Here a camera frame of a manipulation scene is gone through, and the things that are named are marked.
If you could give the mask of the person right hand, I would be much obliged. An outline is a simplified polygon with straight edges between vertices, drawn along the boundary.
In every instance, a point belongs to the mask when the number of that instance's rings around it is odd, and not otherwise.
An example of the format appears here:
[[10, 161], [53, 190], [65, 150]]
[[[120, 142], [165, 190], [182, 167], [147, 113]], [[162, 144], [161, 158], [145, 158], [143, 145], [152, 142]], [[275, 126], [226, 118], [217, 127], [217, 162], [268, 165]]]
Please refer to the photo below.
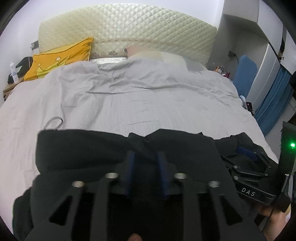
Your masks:
[[263, 230], [265, 238], [268, 241], [275, 240], [287, 224], [287, 215], [291, 211], [291, 205], [286, 212], [281, 212], [274, 206], [263, 204], [257, 204], [256, 210], [259, 214], [269, 217], [269, 221], [267, 221], [266, 227]]

